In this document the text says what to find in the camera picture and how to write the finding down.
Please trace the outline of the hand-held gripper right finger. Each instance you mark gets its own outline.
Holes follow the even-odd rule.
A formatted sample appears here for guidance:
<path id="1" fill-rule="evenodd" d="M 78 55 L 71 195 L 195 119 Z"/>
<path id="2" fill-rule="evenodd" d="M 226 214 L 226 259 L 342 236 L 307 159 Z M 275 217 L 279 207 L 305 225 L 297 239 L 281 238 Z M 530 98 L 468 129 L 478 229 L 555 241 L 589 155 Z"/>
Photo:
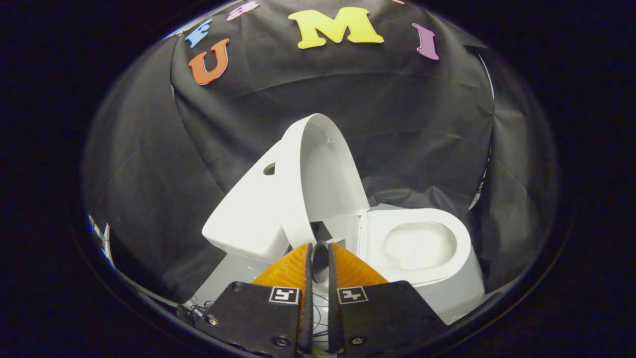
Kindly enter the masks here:
<path id="1" fill-rule="evenodd" d="M 328 245 L 328 349 L 334 355 L 405 355 L 435 345 L 448 326 L 405 280 L 387 281 Z"/>

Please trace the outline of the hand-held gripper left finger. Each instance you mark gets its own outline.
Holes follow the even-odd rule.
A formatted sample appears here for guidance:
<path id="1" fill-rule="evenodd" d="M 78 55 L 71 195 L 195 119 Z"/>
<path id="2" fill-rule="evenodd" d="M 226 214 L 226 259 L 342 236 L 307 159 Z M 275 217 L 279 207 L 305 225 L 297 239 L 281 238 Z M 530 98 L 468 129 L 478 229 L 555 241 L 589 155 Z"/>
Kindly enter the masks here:
<path id="1" fill-rule="evenodd" d="M 313 350 L 312 244 L 293 249 L 252 283 L 233 281 L 196 328 L 261 357 L 297 357 Z"/>

